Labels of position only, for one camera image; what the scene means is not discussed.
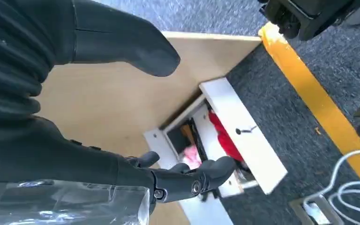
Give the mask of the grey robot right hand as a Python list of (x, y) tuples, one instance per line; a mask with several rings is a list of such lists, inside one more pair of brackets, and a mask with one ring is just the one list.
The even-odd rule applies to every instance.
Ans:
[(225, 183), (236, 167), (231, 157), (151, 169), (155, 152), (135, 158), (83, 146), (37, 116), (35, 97), (54, 66), (110, 62), (166, 77), (180, 56), (149, 21), (92, 0), (0, 0), (0, 181), (146, 187), (151, 210)]

